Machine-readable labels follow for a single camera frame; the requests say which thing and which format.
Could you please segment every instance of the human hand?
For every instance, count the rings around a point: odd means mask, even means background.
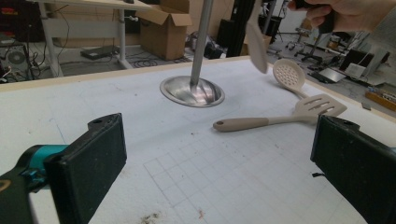
[[[334,31],[372,32],[382,19],[396,7],[396,0],[305,0],[311,5],[327,5],[296,9],[294,1],[289,2],[290,10],[307,10],[306,17],[311,25],[318,27],[332,9],[336,12]]]

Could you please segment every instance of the beige spoon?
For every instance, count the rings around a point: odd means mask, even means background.
[[[300,100],[290,117],[277,118],[245,118],[245,119],[223,119],[215,122],[213,128],[219,132],[236,132],[262,126],[297,122],[318,121],[318,115],[336,117],[347,110],[347,107],[327,94],[310,96]]]
[[[247,21],[247,41],[248,54],[254,66],[262,73],[267,73],[267,49],[262,41],[262,32],[259,28],[259,16],[262,6],[262,0],[256,0],[254,8]]]
[[[308,95],[302,91],[302,87],[305,83],[305,74],[297,63],[288,59],[277,60],[274,63],[273,73],[276,81],[283,88],[303,98],[308,97]]]

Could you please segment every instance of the floor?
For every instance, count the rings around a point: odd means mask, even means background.
[[[316,61],[311,61],[310,59],[302,62],[301,59],[303,56],[299,55],[297,57],[294,56],[295,52],[298,51],[299,47],[296,47],[293,50],[289,50],[285,48],[285,46],[290,41],[297,40],[297,35],[289,35],[289,34],[282,34],[276,36],[276,41],[271,44],[270,49],[279,50],[278,53],[275,53],[273,50],[268,51],[269,56],[269,63],[274,63],[276,60],[280,58],[291,59],[297,64],[299,64],[305,71],[306,79],[309,79],[319,85],[328,88],[332,91],[337,91],[351,99],[354,99],[357,102],[362,102],[379,110],[385,114],[393,116],[396,118],[396,112],[391,111],[382,105],[378,105],[377,103],[365,98],[364,93],[368,90],[367,84],[352,80],[350,78],[344,78],[337,83],[329,84],[319,82],[317,79],[310,76],[313,72],[309,69],[309,66],[316,65]],[[44,43],[32,43],[30,45],[30,52],[31,55],[37,55],[35,57],[35,61],[38,64],[41,64],[43,60],[43,49],[45,48]],[[99,60],[89,60],[84,57],[80,56],[80,52],[84,49],[62,49],[62,48],[55,48],[57,57],[61,62],[61,67],[64,72],[64,76],[77,76],[83,74],[94,74],[99,72],[108,72],[108,71],[115,71],[120,70],[122,67],[118,64],[116,57],[107,57]],[[305,47],[305,52],[309,52],[311,48],[309,46]],[[324,62],[329,62],[334,56],[334,53],[326,52],[322,49],[317,49],[314,52],[315,55],[318,55],[323,58]],[[131,46],[127,47],[126,49],[126,59],[131,64],[132,67],[145,67],[145,66],[157,66],[169,63],[184,63],[190,62],[193,59],[193,51],[186,48],[186,54],[183,58],[173,61],[164,61],[154,55],[151,55],[145,51],[143,51],[139,46]],[[50,72],[49,68],[42,64],[39,70],[35,70],[35,78],[36,79],[43,79],[43,78],[53,78],[52,73]],[[395,78],[396,79],[396,72],[391,70],[388,66],[384,65],[380,68],[380,72],[388,78]]]

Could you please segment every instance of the gray sleeve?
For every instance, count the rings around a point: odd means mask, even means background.
[[[389,63],[396,69],[396,7],[370,34],[369,42],[390,52]]]

